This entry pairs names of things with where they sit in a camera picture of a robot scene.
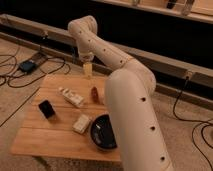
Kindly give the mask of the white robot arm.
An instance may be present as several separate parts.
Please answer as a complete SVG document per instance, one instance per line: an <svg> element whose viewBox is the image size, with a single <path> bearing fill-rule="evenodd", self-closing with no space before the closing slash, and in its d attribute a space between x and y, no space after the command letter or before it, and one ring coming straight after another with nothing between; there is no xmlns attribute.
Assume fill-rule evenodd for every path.
<svg viewBox="0 0 213 171"><path fill-rule="evenodd" d="M105 106L124 171L174 171L150 96L154 74L134 57L97 36L92 16L68 24L79 58L99 58L112 69L105 82Z"/></svg>

